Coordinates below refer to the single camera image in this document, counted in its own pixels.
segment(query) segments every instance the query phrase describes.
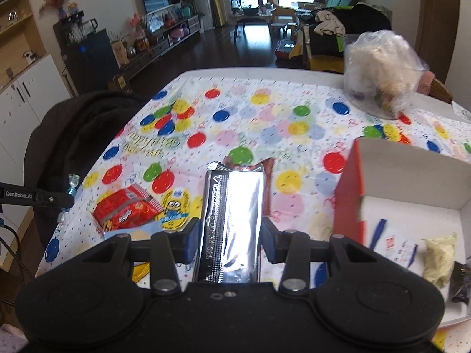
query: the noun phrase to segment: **white cabinet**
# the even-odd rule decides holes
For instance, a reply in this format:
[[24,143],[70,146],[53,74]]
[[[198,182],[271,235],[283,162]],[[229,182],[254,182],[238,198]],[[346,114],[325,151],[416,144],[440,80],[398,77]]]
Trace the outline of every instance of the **white cabinet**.
[[[23,185],[23,173],[22,168],[20,168],[14,161],[11,159],[11,156],[7,151],[0,145],[0,182],[8,184],[17,184]],[[0,214],[0,217],[3,218],[6,225],[9,225],[15,231],[18,231],[18,228],[23,221],[29,207],[25,206],[11,206],[4,204],[3,214]],[[5,240],[8,245],[11,245],[13,241],[13,234],[5,228],[0,228],[0,237]],[[5,260],[7,249],[2,245],[0,247],[0,267],[3,265]]]
[[70,98],[51,55],[37,61],[17,81],[40,121],[56,103]]
[[21,174],[29,138],[39,126],[39,119],[24,95],[18,81],[0,94],[0,144],[20,167]]

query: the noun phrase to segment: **tablecloth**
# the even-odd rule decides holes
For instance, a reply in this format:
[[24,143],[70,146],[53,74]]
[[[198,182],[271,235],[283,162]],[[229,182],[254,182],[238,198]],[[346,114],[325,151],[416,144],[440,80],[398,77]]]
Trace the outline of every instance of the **tablecloth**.
[[[38,274],[101,242],[103,233],[91,212],[100,200],[133,183],[169,210],[178,200],[178,221],[167,228],[180,229],[201,215],[206,165],[227,155],[241,164],[275,158],[272,221],[280,230],[326,240],[334,189],[359,136],[404,142],[471,163],[471,124],[422,109],[410,107],[399,120],[389,121],[358,110],[333,87],[179,77],[136,114],[95,163],[74,207],[56,228]],[[130,233],[133,239],[149,236]],[[192,269],[178,267],[183,285]],[[282,269],[283,264],[271,265],[263,257],[261,279],[277,285]],[[148,287],[148,276],[138,284]],[[463,338],[470,325],[450,329],[452,337],[444,339],[448,351],[469,351],[471,341]]]

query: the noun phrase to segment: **red box side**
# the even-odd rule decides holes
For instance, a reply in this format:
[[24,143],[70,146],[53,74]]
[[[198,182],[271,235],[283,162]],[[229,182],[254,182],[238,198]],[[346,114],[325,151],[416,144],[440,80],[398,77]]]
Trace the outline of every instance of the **red box side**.
[[355,140],[335,189],[334,233],[361,244],[364,244],[364,222],[359,221],[359,209],[363,192],[360,147]]

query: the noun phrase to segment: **cardboard box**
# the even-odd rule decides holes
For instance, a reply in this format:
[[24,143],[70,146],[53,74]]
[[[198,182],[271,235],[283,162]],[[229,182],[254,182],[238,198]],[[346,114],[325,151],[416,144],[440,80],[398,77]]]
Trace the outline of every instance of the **cardboard box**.
[[[471,164],[390,141],[355,140],[335,190],[334,233],[369,246],[379,221],[415,240],[409,268],[422,276],[424,239],[458,235],[455,260],[471,255]],[[442,289],[448,298],[448,286]],[[465,304],[447,301],[441,326],[471,319]]]

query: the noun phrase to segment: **dark floor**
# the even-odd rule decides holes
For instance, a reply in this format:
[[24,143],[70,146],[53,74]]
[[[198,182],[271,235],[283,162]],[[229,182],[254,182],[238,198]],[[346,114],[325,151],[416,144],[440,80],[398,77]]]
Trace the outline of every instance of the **dark floor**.
[[259,67],[302,69],[300,62],[276,60],[279,36],[270,38],[268,26],[251,25],[242,31],[234,46],[232,27],[196,34],[169,51],[131,80],[133,90],[144,98],[152,98],[180,74],[195,69]]
[[[234,46],[233,29],[230,27],[210,30],[196,34],[161,60],[148,66],[131,80],[133,90],[144,98],[152,98],[166,84],[180,74],[194,69],[229,68],[229,67],[285,67],[300,69],[296,61],[278,60],[275,48],[279,37],[270,38],[268,26],[246,26],[240,30],[237,46]],[[21,242],[23,262],[34,274],[44,254],[36,224],[34,221],[26,231]],[[13,301],[21,289],[18,264],[13,262],[10,272],[0,270],[0,297]],[[9,323],[18,328],[15,310],[0,304],[0,324]]]

